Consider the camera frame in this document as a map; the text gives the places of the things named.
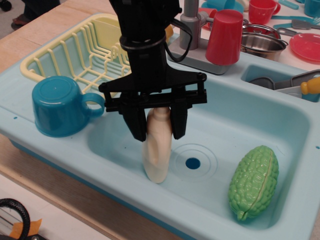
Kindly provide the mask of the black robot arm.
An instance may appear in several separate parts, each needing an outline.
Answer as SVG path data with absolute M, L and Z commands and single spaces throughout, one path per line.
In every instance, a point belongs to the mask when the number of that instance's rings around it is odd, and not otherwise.
M 118 112 L 133 137 L 145 141 L 145 109 L 168 107 L 175 139 L 185 135 L 188 109 L 207 102 L 202 72 L 174 69 L 167 63 L 172 54 L 166 42 L 166 28 L 174 25 L 190 35 L 190 28 L 176 19 L 182 12 L 177 0 L 113 0 L 131 73 L 102 83 L 107 112 Z

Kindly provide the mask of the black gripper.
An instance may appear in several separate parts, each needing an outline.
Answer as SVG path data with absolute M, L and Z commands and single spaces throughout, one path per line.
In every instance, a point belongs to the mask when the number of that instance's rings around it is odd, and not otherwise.
M 119 112 L 132 136 L 146 140 L 147 121 L 143 108 L 170 105 L 173 137 L 186 134 L 188 109 L 207 102 L 206 74 L 172 68 L 167 63 L 166 42 L 121 45 L 127 51 L 131 73 L 102 83 L 108 112 Z

